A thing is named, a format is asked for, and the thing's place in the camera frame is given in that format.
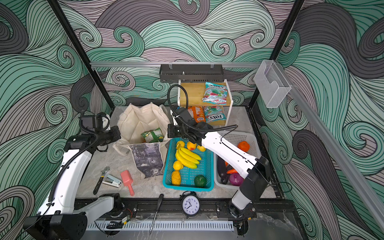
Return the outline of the purple eggplant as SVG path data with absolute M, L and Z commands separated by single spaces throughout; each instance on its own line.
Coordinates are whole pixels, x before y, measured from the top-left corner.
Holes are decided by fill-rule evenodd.
M 227 174 L 226 162 L 221 157 L 217 158 L 217 172 L 219 174 L 221 184 L 226 185 L 229 181 L 229 174 Z

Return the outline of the beige canvas tote bag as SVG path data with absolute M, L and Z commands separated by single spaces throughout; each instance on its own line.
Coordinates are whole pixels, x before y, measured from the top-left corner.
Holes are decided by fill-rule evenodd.
M 130 104 L 120 114 L 117 126 L 121 139 L 113 144 L 113 148 L 122 156 L 130 156 L 134 166 L 141 173 L 142 179 L 164 174 L 167 126 L 170 123 L 164 105 L 149 103 L 143 107 Z M 163 138 L 160 142 L 146 142 L 146 132 L 158 130 Z

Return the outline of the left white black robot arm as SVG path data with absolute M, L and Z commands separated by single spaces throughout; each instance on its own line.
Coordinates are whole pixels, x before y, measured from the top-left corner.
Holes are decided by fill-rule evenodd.
M 86 168 L 98 147 L 121 138 L 113 126 L 72 136 L 65 145 L 62 165 L 46 201 L 35 216 L 27 217 L 23 230 L 35 240 L 80 240 L 89 224 L 103 215 L 123 211 L 119 194 L 105 194 L 75 210 L 76 194 Z

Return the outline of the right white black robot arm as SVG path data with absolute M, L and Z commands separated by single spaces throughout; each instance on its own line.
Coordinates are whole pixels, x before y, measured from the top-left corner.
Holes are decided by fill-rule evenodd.
M 229 163 L 244 179 L 239 190 L 231 199 L 232 212 L 242 212 L 248 204 L 260 199 L 271 181 L 271 167 L 265 157 L 257 158 L 227 141 L 207 123 L 196 123 L 186 108 L 171 106 L 176 122 L 168 125 L 169 138 L 184 138 L 212 151 Z

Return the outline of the green yellow snack bag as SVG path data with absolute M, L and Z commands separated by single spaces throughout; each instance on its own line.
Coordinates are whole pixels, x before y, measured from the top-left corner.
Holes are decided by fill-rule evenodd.
M 146 143 L 161 143 L 164 140 L 164 135 L 160 128 L 146 131 L 141 134 Z

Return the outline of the red green candy bag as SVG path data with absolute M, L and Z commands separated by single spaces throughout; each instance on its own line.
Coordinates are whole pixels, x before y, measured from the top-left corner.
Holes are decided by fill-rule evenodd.
M 225 85 L 218 85 L 214 83 L 205 83 L 205 93 L 202 102 L 214 105 L 226 105 L 228 88 Z

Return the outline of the yellow banana bunch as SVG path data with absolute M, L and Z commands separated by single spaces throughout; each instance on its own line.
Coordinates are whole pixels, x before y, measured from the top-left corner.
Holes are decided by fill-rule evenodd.
M 187 155 L 181 149 L 178 149 L 175 153 L 176 159 L 180 161 L 185 167 L 190 169 L 196 169 L 200 164 L 199 160 Z

